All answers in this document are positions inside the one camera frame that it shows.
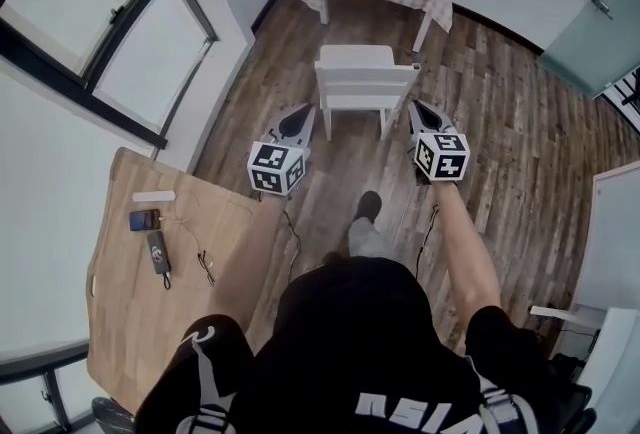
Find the white wooden chair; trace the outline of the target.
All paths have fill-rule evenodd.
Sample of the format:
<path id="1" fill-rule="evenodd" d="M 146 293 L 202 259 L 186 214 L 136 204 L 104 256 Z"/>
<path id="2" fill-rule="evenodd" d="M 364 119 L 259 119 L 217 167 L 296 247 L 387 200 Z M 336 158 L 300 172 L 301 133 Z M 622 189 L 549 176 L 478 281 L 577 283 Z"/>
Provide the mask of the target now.
<path id="1" fill-rule="evenodd" d="M 380 139 L 397 123 L 421 65 L 400 65 L 385 45 L 324 45 L 315 62 L 326 138 L 332 139 L 335 111 L 375 111 Z"/>

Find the person's grey trousers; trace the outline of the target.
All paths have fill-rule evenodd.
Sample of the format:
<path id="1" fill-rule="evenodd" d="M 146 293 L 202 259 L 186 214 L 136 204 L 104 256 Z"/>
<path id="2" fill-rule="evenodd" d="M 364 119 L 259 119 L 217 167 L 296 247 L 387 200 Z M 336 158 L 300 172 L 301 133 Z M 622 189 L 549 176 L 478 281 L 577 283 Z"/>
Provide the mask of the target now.
<path id="1" fill-rule="evenodd" d="M 381 234 L 366 217 L 353 221 L 348 230 L 348 248 L 352 257 L 382 257 L 387 249 Z"/>

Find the black metal rack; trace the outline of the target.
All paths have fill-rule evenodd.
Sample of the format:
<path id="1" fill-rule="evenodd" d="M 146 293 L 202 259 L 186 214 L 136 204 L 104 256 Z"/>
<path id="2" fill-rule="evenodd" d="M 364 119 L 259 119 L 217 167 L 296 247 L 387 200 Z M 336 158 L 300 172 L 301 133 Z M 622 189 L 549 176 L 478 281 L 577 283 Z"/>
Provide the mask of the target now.
<path id="1" fill-rule="evenodd" d="M 640 135 L 640 66 L 609 84 L 602 96 Z"/>

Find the white storage box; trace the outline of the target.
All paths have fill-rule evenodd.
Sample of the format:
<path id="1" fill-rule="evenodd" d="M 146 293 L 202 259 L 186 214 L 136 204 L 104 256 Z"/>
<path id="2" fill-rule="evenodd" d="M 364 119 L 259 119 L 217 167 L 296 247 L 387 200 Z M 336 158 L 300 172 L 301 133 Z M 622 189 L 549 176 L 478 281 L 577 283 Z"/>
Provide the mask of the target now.
<path id="1" fill-rule="evenodd" d="M 608 310 L 578 383 L 592 390 L 596 412 L 587 434 L 630 434 L 640 425 L 640 311 Z"/>

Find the white shelf board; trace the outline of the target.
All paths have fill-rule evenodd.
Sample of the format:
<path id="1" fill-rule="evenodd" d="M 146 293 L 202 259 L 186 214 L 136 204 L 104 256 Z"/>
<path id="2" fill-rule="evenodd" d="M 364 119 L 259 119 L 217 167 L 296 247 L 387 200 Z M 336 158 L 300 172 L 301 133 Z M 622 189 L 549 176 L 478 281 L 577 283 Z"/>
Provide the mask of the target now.
<path id="1" fill-rule="evenodd" d="M 598 329 L 603 324 L 602 320 L 591 319 L 588 317 L 571 313 L 567 310 L 560 310 L 555 308 L 532 306 L 529 309 L 529 313 L 534 316 L 554 318 L 554 319 L 561 320 L 563 322 L 569 322 L 572 324 L 576 324 L 576 325 L 580 325 L 580 326 L 584 326 L 592 329 Z"/>

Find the person's right shoe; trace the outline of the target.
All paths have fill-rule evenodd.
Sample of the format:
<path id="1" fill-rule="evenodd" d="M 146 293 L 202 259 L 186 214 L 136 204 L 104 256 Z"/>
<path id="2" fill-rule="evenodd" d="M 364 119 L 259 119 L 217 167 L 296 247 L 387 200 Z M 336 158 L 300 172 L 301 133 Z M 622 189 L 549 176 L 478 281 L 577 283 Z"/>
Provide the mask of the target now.
<path id="1" fill-rule="evenodd" d="M 371 224 L 375 223 L 382 208 L 380 195 L 375 191 L 366 191 L 360 198 L 354 220 L 367 219 Z"/>

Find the light wooden desk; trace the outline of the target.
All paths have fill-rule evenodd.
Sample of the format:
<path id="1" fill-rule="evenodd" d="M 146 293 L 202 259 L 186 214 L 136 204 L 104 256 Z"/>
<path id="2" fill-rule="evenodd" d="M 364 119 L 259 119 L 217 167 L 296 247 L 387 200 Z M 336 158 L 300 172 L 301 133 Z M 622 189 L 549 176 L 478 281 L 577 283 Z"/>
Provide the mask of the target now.
<path id="1" fill-rule="evenodd" d="M 129 229 L 129 213 L 145 207 L 132 194 L 161 190 L 176 193 L 173 202 L 156 206 L 171 264 L 170 290 L 155 273 L 146 233 Z M 237 318 L 234 263 L 261 201 L 131 150 L 116 151 L 87 270 L 87 370 L 127 411 L 139 409 L 195 320 L 213 313 Z M 248 334 L 260 328 L 265 284 Z"/>

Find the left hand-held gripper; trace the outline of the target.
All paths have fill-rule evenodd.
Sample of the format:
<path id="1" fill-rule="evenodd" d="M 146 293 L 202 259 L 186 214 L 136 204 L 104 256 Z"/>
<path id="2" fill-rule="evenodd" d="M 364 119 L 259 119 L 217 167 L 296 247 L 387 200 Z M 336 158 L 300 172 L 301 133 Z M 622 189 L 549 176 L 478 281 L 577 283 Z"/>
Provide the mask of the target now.
<path id="1" fill-rule="evenodd" d="M 253 142 L 247 162 L 254 191 L 288 196 L 298 186 L 307 171 L 315 116 L 316 107 L 304 103 L 271 118 L 267 131 Z"/>

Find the frosted glass door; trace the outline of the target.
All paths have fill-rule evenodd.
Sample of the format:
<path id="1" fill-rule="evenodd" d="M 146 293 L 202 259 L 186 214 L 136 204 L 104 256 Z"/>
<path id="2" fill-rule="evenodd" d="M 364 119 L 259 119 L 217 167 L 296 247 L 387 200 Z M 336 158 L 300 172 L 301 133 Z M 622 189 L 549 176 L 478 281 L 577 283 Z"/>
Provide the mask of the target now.
<path id="1" fill-rule="evenodd" d="M 612 20 L 587 0 L 538 64 L 594 98 L 640 66 L 640 0 L 603 0 Z"/>

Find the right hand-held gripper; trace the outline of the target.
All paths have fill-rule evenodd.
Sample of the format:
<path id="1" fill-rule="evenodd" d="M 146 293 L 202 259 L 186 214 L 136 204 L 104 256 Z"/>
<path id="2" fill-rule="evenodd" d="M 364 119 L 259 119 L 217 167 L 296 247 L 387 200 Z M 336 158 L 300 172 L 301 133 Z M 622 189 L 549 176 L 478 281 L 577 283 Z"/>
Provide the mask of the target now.
<path id="1" fill-rule="evenodd" d="M 470 159 L 466 136 L 456 133 L 444 112 L 423 101 L 410 102 L 409 121 L 411 135 L 419 134 L 413 158 L 417 169 L 431 183 L 461 181 Z"/>

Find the white oblong device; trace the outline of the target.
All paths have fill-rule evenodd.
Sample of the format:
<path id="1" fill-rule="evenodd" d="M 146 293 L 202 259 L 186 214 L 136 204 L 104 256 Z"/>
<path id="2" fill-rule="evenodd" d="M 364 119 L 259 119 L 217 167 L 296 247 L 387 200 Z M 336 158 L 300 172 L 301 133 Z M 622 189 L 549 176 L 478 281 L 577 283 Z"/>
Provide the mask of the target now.
<path id="1" fill-rule="evenodd" d="M 160 203 L 173 202 L 176 193 L 173 190 L 134 192 L 132 201 L 134 203 Z"/>

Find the black smartphone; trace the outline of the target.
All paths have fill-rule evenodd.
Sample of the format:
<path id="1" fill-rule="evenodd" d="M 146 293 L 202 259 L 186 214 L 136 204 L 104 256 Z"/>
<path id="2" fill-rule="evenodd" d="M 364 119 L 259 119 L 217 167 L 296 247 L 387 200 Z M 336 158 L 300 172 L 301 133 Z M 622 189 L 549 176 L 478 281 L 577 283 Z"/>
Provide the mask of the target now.
<path id="1" fill-rule="evenodd" d="M 159 209 L 131 211 L 129 213 L 129 229 L 132 232 L 155 231 L 161 229 L 161 212 Z"/>

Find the dark marbled seat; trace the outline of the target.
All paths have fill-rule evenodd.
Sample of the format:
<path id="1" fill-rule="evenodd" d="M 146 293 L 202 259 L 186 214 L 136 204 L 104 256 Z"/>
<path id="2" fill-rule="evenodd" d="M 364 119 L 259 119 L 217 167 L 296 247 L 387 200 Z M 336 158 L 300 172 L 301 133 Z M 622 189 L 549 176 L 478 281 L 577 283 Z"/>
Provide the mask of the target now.
<path id="1" fill-rule="evenodd" d="M 105 434 L 135 434 L 135 417 L 115 400 L 96 397 L 91 402 L 91 410 Z"/>

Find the white panelled cabinet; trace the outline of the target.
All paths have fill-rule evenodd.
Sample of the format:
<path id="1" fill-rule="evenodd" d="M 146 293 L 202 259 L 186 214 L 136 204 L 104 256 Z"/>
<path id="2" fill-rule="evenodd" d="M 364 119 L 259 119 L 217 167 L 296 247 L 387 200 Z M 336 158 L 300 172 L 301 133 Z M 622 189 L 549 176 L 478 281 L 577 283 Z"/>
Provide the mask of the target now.
<path id="1" fill-rule="evenodd" d="M 570 308 L 640 310 L 640 161 L 593 178 L 589 227 Z"/>

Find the person's right forearm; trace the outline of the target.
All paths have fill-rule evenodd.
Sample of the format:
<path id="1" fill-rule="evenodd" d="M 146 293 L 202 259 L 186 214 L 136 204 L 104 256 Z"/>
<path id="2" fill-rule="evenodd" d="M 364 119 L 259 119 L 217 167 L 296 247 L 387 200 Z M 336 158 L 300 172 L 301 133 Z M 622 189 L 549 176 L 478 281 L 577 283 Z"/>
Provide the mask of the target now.
<path id="1" fill-rule="evenodd" d="M 435 182 L 432 188 L 456 312 L 467 328 L 479 310 L 501 306 L 498 275 L 456 184 Z"/>

